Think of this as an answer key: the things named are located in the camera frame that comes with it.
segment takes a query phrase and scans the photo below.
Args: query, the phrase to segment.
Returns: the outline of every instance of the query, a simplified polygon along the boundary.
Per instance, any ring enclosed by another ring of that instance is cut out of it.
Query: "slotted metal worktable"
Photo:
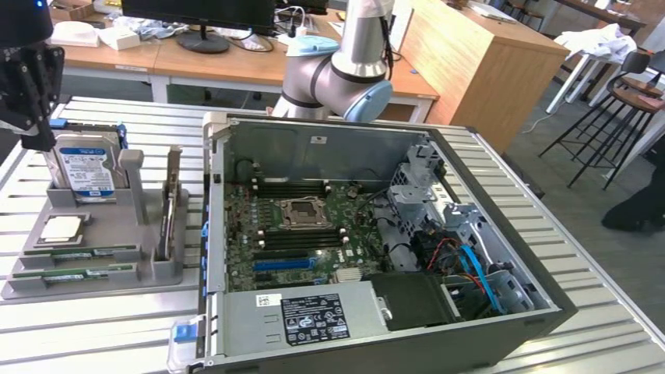
[[[188,269],[176,286],[103,292],[83,298],[0,300],[0,373],[167,371],[169,327],[177,319],[196,314],[204,188],[200,123],[209,110],[84,97],[59,106],[55,117],[125,123],[129,148],[145,153],[145,188],[160,188],[168,146],[184,147],[180,179],[192,196]],[[551,336],[529,341],[499,365],[479,372],[665,373],[665,336],[501,158],[465,129],[441,127],[441,131],[580,309]],[[464,200],[461,184],[455,176],[451,178]],[[0,168],[0,283],[44,205],[49,180],[42,155],[18,147]]]

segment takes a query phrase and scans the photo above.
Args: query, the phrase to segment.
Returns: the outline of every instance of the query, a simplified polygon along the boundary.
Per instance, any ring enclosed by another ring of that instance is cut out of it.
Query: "power supply label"
[[[80,196],[109,196],[115,186],[111,171],[104,166],[107,150],[60,148],[59,151],[72,190]]]
[[[283,298],[281,315],[291,346],[352,336],[339,294]]]

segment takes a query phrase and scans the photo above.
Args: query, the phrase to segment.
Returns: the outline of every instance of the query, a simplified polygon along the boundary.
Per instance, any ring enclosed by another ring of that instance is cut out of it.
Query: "green circuit board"
[[[333,281],[337,269],[357,267],[365,276],[381,271],[383,241],[372,224],[369,207],[365,206],[356,219],[357,207],[369,194],[360,194],[355,199],[347,195],[349,184],[335,182],[331,193],[320,198],[327,225],[345,228],[348,243],[341,247],[308,250],[315,265],[312,270],[277,270],[256,272],[253,254],[264,249],[259,245],[260,230],[287,230],[283,216],[283,203],[299,199],[260,199],[245,185],[227,184],[227,276],[231,291],[253,291],[263,288],[293,287],[297,285],[328,284]],[[255,275],[269,273],[271,280],[257,282]]]

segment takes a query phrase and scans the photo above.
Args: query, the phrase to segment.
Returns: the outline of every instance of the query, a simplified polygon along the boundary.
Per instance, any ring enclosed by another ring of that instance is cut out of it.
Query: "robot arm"
[[[0,8],[0,128],[22,135],[27,149],[55,145],[51,102],[59,99],[64,49],[47,45],[53,32],[46,0],[12,0]]]
[[[325,119],[333,111],[352,122],[379,117],[393,93],[385,80],[392,68],[388,18],[393,3],[348,2],[341,45],[325,37],[295,39],[287,52],[285,82],[273,116]]]

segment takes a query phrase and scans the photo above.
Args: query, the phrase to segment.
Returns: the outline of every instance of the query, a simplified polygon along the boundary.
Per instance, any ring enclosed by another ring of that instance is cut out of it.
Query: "motherboard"
[[[360,281],[385,271],[389,259],[361,186],[283,188],[225,185],[229,291]],[[309,191],[320,193],[303,196]]]

